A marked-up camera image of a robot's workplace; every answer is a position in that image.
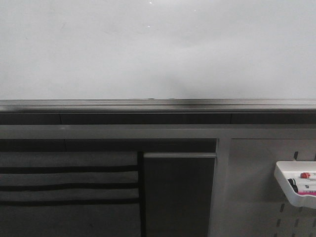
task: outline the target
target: red marker cap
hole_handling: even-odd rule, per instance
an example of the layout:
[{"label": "red marker cap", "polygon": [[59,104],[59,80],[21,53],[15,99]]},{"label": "red marker cap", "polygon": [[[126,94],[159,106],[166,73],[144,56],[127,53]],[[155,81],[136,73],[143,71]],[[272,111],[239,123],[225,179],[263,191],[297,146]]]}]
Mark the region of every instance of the red marker cap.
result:
[{"label": "red marker cap", "polygon": [[308,173],[308,172],[305,172],[305,173],[301,173],[301,178],[303,178],[303,179],[308,179],[309,177],[310,177],[310,173]]}]

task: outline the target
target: white whiteboard surface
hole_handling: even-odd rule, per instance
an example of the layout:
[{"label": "white whiteboard surface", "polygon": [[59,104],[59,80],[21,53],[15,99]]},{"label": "white whiteboard surface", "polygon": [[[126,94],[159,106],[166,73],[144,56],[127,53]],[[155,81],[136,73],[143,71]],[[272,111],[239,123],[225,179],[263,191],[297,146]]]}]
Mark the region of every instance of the white whiteboard surface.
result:
[{"label": "white whiteboard surface", "polygon": [[315,0],[0,0],[0,99],[316,98]]}]

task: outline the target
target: black horizontal bar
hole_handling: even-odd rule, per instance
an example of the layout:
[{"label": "black horizontal bar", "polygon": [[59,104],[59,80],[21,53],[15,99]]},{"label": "black horizontal bar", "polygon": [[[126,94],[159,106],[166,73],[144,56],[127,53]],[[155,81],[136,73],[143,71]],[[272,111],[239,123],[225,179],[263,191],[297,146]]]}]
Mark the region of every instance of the black horizontal bar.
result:
[{"label": "black horizontal bar", "polygon": [[87,172],[137,171],[137,165],[125,166],[71,166],[71,167],[0,167],[0,174],[55,174]]},{"label": "black horizontal bar", "polygon": [[61,200],[61,201],[0,201],[0,205],[5,205],[5,206],[65,206],[65,205],[133,204],[133,203],[139,203],[139,198]]},{"label": "black horizontal bar", "polygon": [[115,184],[95,184],[95,183],[70,183],[38,186],[0,186],[0,191],[52,191],[63,189],[136,189],[138,183],[115,183]]}]

